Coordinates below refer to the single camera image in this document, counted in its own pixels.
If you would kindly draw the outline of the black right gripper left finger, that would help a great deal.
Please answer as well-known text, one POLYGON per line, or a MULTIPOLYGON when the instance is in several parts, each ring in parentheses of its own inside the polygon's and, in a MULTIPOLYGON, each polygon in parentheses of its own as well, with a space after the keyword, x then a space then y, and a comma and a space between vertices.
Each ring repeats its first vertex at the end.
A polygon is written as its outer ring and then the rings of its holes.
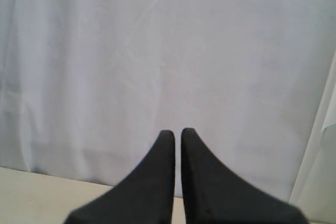
POLYGON ((175 137, 162 130, 126 178, 70 212, 65 223, 171 223, 174 187, 175 137))

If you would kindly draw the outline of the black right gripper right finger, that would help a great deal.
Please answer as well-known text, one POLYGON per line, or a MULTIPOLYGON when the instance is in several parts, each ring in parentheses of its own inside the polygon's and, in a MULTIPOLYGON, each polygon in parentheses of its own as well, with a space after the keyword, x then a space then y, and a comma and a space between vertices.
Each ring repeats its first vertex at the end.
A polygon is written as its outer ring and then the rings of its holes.
POLYGON ((308 223, 225 166, 193 128, 181 134, 181 181, 186 223, 308 223))

